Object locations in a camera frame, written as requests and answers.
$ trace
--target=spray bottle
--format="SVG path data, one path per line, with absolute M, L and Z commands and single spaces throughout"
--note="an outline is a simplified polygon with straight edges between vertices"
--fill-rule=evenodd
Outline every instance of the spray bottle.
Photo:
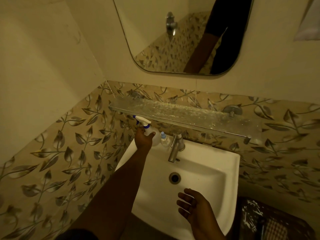
M 150 125 L 151 121 L 149 121 L 149 120 L 147 120 L 147 119 L 145 119 L 143 117 L 140 117 L 140 116 L 135 116 L 134 115 L 133 117 L 137 120 L 137 124 L 139 124 L 139 122 L 141 122 L 143 124 L 143 127 L 144 127 L 144 129 L 146 131 L 144 134 L 146 136 L 148 136 L 151 133 L 155 132 L 155 135 L 152 138 L 152 146 L 154 147 L 154 146 L 158 145 L 161 142 L 161 134 L 160 134 L 158 129 L 156 129 L 156 128 L 154 128 L 154 127 L 152 127 Z

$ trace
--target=sink rim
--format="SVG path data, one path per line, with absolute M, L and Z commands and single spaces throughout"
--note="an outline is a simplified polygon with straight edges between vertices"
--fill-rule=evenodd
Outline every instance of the sink rim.
M 218 170 L 225 174 L 225 185 L 223 189 L 222 203 L 220 207 L 220 212 L 218 216 L 216 216 L 216 219 L 221 231 L 223 232 L 224 235 L 226 235 L 232 226 L 235 211 L 236 211 L 240 155 L 233 152 L 224 151 L 222 149 L 218 149 L 215 147 L 202 145 L 200 143 L 193 142 L 193 141 L 185 140 L 184 142 L 186 144 L 186 149 L 178 153 L 179 157 L 181 158 L 183 157 L 184 160 L 201 164 L 203 166 L 212 168 L 214 170 Z M 158 148 L 159 146 L 163 148 L 163 151 L 167 149 L 163 147 L 161 144 L 156 147 Z M 218 155 L 223 153 L 223 154 L 229 155 L 229 157 L 224 158 L 223 161 L 221 160 L 221 158 L 208 158 L 208 157 L 201 158 L 201 160 L 199 160 L 199 157 L 196 158 L 191 156 L 192 152 L 195 153 L 193 149 L 201 150 L 201 152 L 204 152 L 204 153 L 206 153 L 207 151 L 212 151 L 211 153 L 215 153 Z M 135 150 L 136 150 L 136 145 L 133 140 L 130 143 L 124 155 L 122 156 L 121 160 L 119 161 L 116 167 L 116 170 L 120 168 L 131 157 L 131 155 L 134 153 Z M 168 234 L 174 238 L 183 239 L 183 240 L 194 239 L 192 233 L 189 230 L 185 228 L 178 228 L 176 226 L 175 229 L 177 229 L 178 231 L 177 230 L 173 231 L 173 227 L 166 224 L 166 222 L 163 219 L 157 218 L 151 215 L 148 211 L 139 208 L 137 204 L 133 205 L 132 213 L 138 218 L 140 218 L 142 221 L 154 227 L 155 229 L 160 230 L 163 233 Z

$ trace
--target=forearm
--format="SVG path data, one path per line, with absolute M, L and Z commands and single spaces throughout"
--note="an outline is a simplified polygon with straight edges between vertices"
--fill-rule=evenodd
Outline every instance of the forearm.
M 192 74 L 199 73 L 208 60 L 218 40 L 218 36 L 208 33 L 203 34 L 199 44 L 188 60 L 186 67 L 184 68 L 184 72 Z
M 92 231 L 99 239 L 119 239 L 137 195 L 148 148 L 139 148 L 98 191 L 71 228 Z

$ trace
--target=sink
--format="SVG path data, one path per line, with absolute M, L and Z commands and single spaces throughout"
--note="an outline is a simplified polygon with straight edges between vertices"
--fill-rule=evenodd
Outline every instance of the sink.
M 153 146 L 146 158 L 132 213 L 155 229 L 179 240 L 194 239 L 190 224 L 178 213 L 178 193 L 185 188 L 199 191 L 211 204 L 221 231 L 232 225 L 237 202 L 240 156 L 207 145 L 184 140 L 178 160 L 168 162 L 171 147 Z M 120 168 L 136 151 L 134 140 L 116 167 Z M 171 173 L 180 182 L 169 180 Z

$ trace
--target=faucet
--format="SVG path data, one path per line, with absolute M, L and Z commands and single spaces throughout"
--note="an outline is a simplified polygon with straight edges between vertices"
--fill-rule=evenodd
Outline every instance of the faucet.
M 177 158 L 178 151 L 183 151 L 185 149 L 181 131 L 173 132 L 173 141 L 171 143 L 171 147 L 172 149 L 168 162 L 174 163 Z

